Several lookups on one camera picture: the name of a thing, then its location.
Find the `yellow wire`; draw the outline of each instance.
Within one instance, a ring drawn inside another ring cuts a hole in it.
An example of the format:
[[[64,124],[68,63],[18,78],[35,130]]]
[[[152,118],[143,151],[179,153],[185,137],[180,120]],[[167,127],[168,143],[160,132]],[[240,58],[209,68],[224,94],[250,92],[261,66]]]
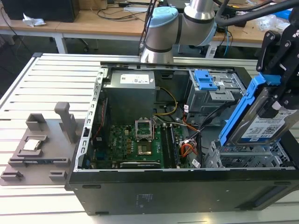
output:
[[[177,110],[177,108],[178,108],[178,103],[177,103],[177,100],[174,98],[174,96],[167,90],[167,89],[165,89],[165,88],[163,88],[163,87],[160,87],[160,89],[162,89],[162,90],[165,90],[172,98],[173,98],[173,100],[174,100],[174,102],[175,102],[175,107],[174,107],[174,109],[171,111],[171,112],[167,112],[167,113],[154,113],[154,115],[158,115],[158,116],[165,116],[165,115],[171,115],[172,113],[174,113],[176,110]]]

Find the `wooden desk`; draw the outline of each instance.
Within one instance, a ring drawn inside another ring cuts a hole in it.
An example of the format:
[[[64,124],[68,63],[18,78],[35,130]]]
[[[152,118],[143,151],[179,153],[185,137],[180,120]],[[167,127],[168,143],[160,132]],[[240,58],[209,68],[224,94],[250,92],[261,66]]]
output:
[[[120,11],[118,8],[110,8],[105,10],[106,15],[102,12],[101,16],[108,18],[119,18],[127,15],[132,15],[130,12]],[[97,16],[97,11],[81,10],[76,20],[73,23],[61,22],[56,31],[60,33],[81,33],[81,34],[103,34],[103,35],[123,35],[123,36],[139,36],[142,33],[144,26],[145,14],[136,15],[141,20],[133,21],[112,21],[103,19]]]
[[[234,42],[262,43],[265,35],[265,32],[258,29],[255,21],[248,21],[244,28],[229,26],[228,30],[232,33]],[[222,41],[223,37],[224,33],[216,33],[213,41]]]
[[[263,43],[263,37],[265,32],[260,31],[255,21],[247,22],[245,27],[229,26],[228,30],[232,33],[234,41],[231,46],[235,47],[250,47],[260,48]],[[218,46],[221,44],[224,38],[224,33],[216,33],[213,40],[209,44],[209,48],[206,53],[206,58],[213,58]],[[224,39],[223,45],[226,45],[227,38]]]
[[[118,18],[132,14],[131,12],[120,11],[118,8],[105,10],[102,16]],[[67,53],[64,38],[86,38],[86,39],[109,39],[109,40],[130,40],[138,41],[143,30],[145,13],[136,15],[141,20],[112,21],[97,16],[97,11],[81,10],[73,23],[46,21],[47,25],[29,27],[23,21],[10,20],[5,18],[18,35],[49,36],[56,41],[59,53]],[[244,28],[230,26],[229,31],[234,37],[232,46],[261,47],[264,32],[258,30],[254,21],[249,21]],[[0,15],[0,34],[13,35],[8,25]],[[214,57],[214,53],[222,42],[223,33],[217,33],[210,43],[206,57]]]

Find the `ram slot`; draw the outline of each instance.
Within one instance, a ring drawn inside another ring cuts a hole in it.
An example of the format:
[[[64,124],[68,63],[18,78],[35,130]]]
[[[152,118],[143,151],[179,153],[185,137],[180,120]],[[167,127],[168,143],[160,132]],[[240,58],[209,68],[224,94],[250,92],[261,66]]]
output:
[[[161,144],[163,151],[164,168],[176,168],[172,147],[171,132],[168,127],[161,125]]]

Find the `white plastic bag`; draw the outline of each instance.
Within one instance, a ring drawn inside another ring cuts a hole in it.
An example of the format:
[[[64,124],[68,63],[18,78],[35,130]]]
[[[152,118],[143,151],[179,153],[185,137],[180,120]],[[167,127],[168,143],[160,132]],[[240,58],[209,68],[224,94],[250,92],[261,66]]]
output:
[[[46,25],[46,23],[43,19],[33,19],[33,18],[26,16],[25,14],[23,14],[23,16],[24,16],[23,22],[27,26],[34,27],[34,26]]]

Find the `hard drive label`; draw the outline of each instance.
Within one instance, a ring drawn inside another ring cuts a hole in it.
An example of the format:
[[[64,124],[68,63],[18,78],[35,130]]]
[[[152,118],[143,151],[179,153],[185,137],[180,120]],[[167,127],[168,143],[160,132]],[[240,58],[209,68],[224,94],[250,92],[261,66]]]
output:
[[[243,134],[242,139],[257,141],[259,138],[271,138],[285,124],[285,118],[296,111],[280,111],[273,119],[257,116]]]

